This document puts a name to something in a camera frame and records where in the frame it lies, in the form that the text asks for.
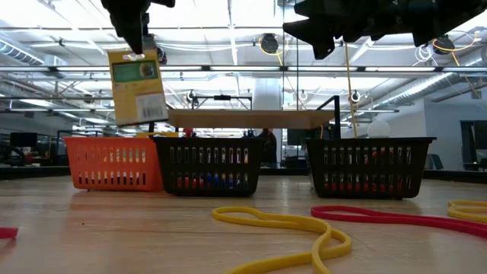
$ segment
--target wooden tabletop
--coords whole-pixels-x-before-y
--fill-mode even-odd
[[[310,215],[318,205],[446,216],[451,199],[485,200],[487,186],[424,181],[404,201],[319,199],[307,177],[261,177],[247,199],[181,198],[165,193],[80,191],[69,177],[0,181],[0,273],[222,273],[252,260],[311,250],[316,234],[233,225],[212,219],[220,206]],[[350,255],[328,260],[332,273],[485,273],[487,241],[411,225],[329,222],[352,238]],[[279,273],[312,273],[311,266]]]
[[[180,128],[314,129],[335,117],[330,110],[169,110]]]

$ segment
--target plastic basket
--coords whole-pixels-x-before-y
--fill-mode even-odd
[[[168,193],[251,196],[256,192],[265,139],[154,137]]]
[[[308,173],[321,197],[413,198],[433,140],[307,140]]]
[[[162,190],[154,143],[149,139],[65,138],[71,178],[83,190]]]

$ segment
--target yellow rubber band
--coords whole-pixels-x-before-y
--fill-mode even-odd
[[[476,207],[459,207],[459,206],[476,206]],[[459,218],[467,221],[477,221],[487,224],[487,215],[473,214],[487,213],[487,202],[477,201],[449,201],[448,215],[453,218]]]
[[[249,213],[256,216],[258,219],[223,215],[223,213],[230,212]],[[309,263],[313,265],[315,273],[328,274],[329,270],[323,264],[324,260],[345,256],[352,251],[352,242],[347,234],[336,229],[332,229],[326,221],[317,218],[296,215],[269,214],[261,212],[257,209],[244,207],[223,207],[213,209],[212,215],[213,218],[219,221],[226,221],[232,224],[252,225],[264,228],[287,228],[321,234],[321,236],[314,241],[311,252],[245,263],[225,272],[227,274],[258,274],[280,269],[287,269],[289,267]],[[338,241],[341,241],[342,243],[338,246],[325,248],[332,237]]]

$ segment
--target yellow cable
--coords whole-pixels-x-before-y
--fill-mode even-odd
[[[454,57],[454,60],[455,60],[455,63],[460,66],[460,62],[458,61],[458,58],[457,58],[457,55],[455,53],[451,53],[451,55]],[[475,93],[475,95],[479,98],[479,99],[482,99],[482,95],[480,95],[480,93],[477,91],[477,89],[473,86],[472,82],[469,80],[469,78],[464,75],[463,76],[465,78],[465,80],[469,83],[469,86],[470,88],[472,88],[472,91],[473,93]]]
[[[436,45],[436,42],[438,41],[437,39],[433,40],[433,46],[434,46],[435,48],[437,48],[437,49],[441,49],[441,50],[446,51],[446,52],[449,52],[449,53],[456,53],[456,52],[459,52],[459,51],[462,51],[462,50],[468,49],[468,48],[470,48],[471,46],[473,46],[473,44],[475,43],[475,39],[477,38],[477,35],[478,35],[478,33],[477,33],[477,32],[475,32],[475,36],[474,36],[474,38],[473,38],[473,40],[472,40],[471,44],[470,44],[470,45],[468,45],[468,46],[465,46],[465,47],[463,47],[463,48],[461,48],[461,49],[445,49],[445,48],[442,48],[442,47],[440,47],[440,46],[437,46],[437,45]]]
[[[357,123],[355,122],[355,111],[352,104],[352,80],[350,78],[350,59],[349,59],[349,45],[345,43],[345,60],[347,63],[347,78],[349,80],[349,103],[350,103],[350,113],[352,114],[352,124],[353,124],[353,134],[355,138],[358,138],[357,133]]]

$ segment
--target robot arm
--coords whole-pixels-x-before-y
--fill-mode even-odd
[[[412,33],[416,46],[481,14],[487,0],[304,0],[294,11],[307,20],[286,23],[286,33],[311,44],[315,59],[335,49],[333,38],[347,43],[370,36]]]
[[[116,35],[129,44],[135,54],[142,54],[144,37],[148,37],[149,14],[151,3],[173,8],[176,0],[101,0],[101,4],[110,13],[110,20]]]

